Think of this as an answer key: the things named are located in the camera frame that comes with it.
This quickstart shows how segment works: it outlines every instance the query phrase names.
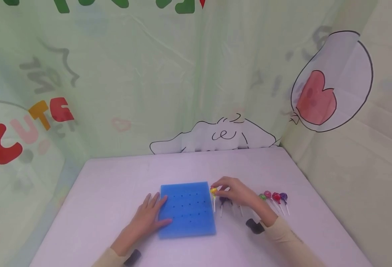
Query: finger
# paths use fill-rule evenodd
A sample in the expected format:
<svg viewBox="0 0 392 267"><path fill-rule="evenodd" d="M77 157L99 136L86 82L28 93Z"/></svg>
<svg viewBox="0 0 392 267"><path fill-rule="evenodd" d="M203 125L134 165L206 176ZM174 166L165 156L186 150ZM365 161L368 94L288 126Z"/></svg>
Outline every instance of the finger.
<svg viewBox="0 0 392 267"><path fill-rule="evenodd" d="M223 186L221 186L221 188L220 188L220 190L219 191L224 191L225 189L227 189L227 188L229 188L229 186L228 185L223 185Z"/></svg>
<svg viewBox="0 0 392 267"><path fill-rule="evenodd" d="M217 197L227 197L227 198L231 199L231 192L230 191L220 190L220 191L217 191L215 193L215 195Z"/></svg>
<svg viewBox="0 0 392 267"><path fill-rule="evenodd" d="M154 205L154 209L158 211L158 210L163 206L163 204L165 204L165 202L167 201L167 199L168 199L168 196L163 196L162 199L159 200L159 201L156 203L156 205Z"/></svg>
<svg viewBox="0 0 392 267"><path fill-rule="evenodd" d="M144 202L142 203L142 208L147 208L148 202L150 201L150 197L151 197L151 194L148 194L145 197Z"/></svg>
<svg viewBox="0 0 392 267"><path fill-rule="evenodd" d="M162 227L167 226L168 224L170 224L172 222L172 219L164 219L164 220L160 220L154 223L154 230L159 230Z"/></svg>
<svg viewBox="0 0 392 267"><path fill-rule="evenodd" d="M160 195L159 192L157 192L157 193L154 195L153 199L152 199L152 200L150 201L150 203L148 204L148 207L149 207L149 208L154 208L154 205L156 205L156 202L157 202L157 200L159 199L159 195Z"/></svg>
<svg viewBox="0 0 392 267"><path fill-rule="evenodd" d="M227 185L228 182L230 181L230 179L231 178L227 177L227 176L221 177L221 179L216 181L215 183L213 183L211 185L211 187L215 187L216 188L216 187L221 186L221 185Z"/></svg>

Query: blue foam board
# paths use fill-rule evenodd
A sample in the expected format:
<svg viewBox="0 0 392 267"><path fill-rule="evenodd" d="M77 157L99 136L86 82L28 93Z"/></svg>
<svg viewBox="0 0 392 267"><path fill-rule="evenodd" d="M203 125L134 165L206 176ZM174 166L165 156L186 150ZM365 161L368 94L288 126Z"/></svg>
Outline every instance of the blue foam board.
<svg viewBox="0 0 392 267"><path fill-rule="evenodd" d="M160 239L216 234L207 182L162 185L160 196L165 195L159 220L171 218L172 223L159 231Z"/></svg>

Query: hand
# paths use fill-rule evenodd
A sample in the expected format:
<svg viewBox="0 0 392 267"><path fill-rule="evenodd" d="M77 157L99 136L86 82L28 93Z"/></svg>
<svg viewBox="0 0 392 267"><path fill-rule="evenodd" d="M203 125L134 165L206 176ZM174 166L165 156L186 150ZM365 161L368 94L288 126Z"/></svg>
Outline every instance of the hand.
<svg viewBox="0 0 392 267"><path fill-rule="evenodd" d="M140 239L172 222L171 219L156 221L157 213L159 213L159 209L165 204L168 197L164 196L161 200L157 201L159 198L159 192L157 192L153 199L150 200L150 198L151 194L145 197L142 205L138 207L134 218L111 245L111 249L117 255L125 256L129 249Z"/></svg>
<svg viewBox="0 0 392 267"><path fill-rule="evenodd" d="M224 176L220 180L216 181L212 184L212 187L221 188L215 193L218 197L227 197L231 199L233 202L237 203L238 205L248 206L251 207L254 205L255 202L258 202L260 198L244 185L239 179Z"/></svg>
<svg viewBox="0 0 392 267"><path fill-rule="evenodd" d="M216 196L227 197L238 205L252 208L267 227L271 227L277 220L277 214L270 206L239 179L224 176L212 184L212 187L217 188L218 186L221 188L215 193Z"/></svg>

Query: left hand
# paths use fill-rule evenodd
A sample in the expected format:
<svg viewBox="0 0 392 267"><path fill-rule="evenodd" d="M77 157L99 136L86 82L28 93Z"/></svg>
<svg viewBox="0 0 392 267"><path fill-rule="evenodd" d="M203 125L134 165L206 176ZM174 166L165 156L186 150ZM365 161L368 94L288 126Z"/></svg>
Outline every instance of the left hand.
<svg viewBox="0 0 392 267"><path fill-rule="evenodd" d="M164 196L161 200L157 201L159 195L159 192L157 192L151 200L151 194L148 194L145 197L142 205L138 207L134 218L131 220L129 225L122 230L117 239L111 245L111 249L113 249L117 255L125 256L129 249L131 249L131 247L140 239L154 233L159 230L159 228L162 228L172 222L171 219L156 221L159 209L168 199L167 196Z"/></svg>

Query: cartoon character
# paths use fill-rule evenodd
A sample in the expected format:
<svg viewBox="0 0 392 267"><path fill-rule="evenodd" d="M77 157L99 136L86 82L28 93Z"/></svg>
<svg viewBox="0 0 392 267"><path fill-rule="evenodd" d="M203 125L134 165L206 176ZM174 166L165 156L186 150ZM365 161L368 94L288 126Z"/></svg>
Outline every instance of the cartoon character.
<svg viewBox="0 0 392 267"><path fill-rule="evenodd" d="M276 138L252 121L238 118L221 118L216 123L199 121L190 132L182 132L168 141L156 141L150 144L153 154L168 154L197 151L222 151L270 147Z"/></svg>
<svg viewBox="0 0 392 267"><path fill-rule="evenodd" d="M316 132L336 129L361 109L372 81L372 61L359 34L332 33L294 83L291 120Z"/></svg>

